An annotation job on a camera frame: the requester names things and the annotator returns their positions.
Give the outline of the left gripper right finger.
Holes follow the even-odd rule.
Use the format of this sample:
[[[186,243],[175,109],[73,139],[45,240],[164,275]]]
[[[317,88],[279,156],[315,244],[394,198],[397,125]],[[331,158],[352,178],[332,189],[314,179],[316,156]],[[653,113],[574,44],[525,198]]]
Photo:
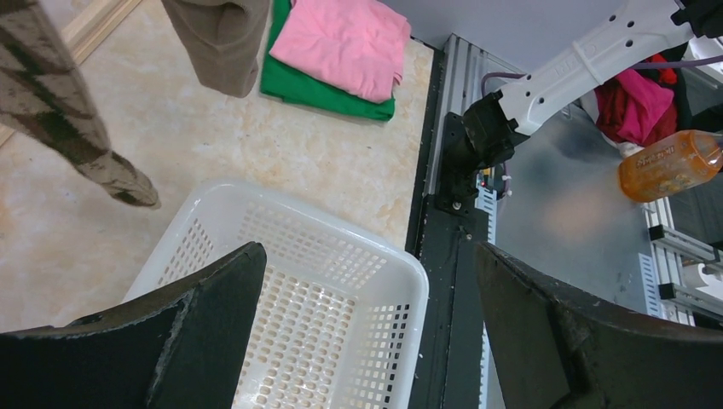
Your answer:
[[[489,243],[476,265],[506,407],[721,407],[720,331],[608,302]]]

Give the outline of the plain brown sock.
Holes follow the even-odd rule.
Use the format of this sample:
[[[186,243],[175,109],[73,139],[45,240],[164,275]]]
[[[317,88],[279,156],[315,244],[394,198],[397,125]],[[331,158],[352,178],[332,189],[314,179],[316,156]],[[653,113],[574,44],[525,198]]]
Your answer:
[[[257,79],[257,53],[271,2],[167,0],[162,4],[201,85],[246,97]]]

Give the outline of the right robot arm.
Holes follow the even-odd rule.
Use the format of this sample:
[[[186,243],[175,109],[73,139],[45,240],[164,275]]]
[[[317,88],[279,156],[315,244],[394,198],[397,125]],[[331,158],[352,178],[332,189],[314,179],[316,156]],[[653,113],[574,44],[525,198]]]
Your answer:
[[[720,1],[627,1],[531,74],[449,113],[437,208],[464,215],[478,196],[478,171],[512,157],[549,118],[588,91],[657,52],[722,34]]]

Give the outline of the brown argyle sock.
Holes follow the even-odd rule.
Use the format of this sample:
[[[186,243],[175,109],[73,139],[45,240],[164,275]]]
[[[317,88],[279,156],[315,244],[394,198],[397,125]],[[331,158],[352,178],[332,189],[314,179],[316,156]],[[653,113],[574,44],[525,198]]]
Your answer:
[[[119,202],[160,205],[150,179],[113,150],[77,63],[37,1],[1,3],[1,123],[56,151]]]

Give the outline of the white plastic basket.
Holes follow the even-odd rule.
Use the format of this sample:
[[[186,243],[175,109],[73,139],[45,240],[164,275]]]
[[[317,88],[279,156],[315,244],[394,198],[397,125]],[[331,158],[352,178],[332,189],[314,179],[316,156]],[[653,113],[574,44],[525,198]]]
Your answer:
[[[263,289],[235,408],[405,408],[429,283],[418,260],[303,201],[247,181],[190,193],[127,299],[254,241]]]

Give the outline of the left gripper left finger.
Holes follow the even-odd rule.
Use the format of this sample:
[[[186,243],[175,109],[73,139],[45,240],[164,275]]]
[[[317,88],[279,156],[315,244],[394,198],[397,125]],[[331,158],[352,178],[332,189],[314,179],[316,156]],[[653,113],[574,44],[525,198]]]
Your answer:
[[[250,242],[69,325],[5,332],[2,407],[231,407],[266,265]]]

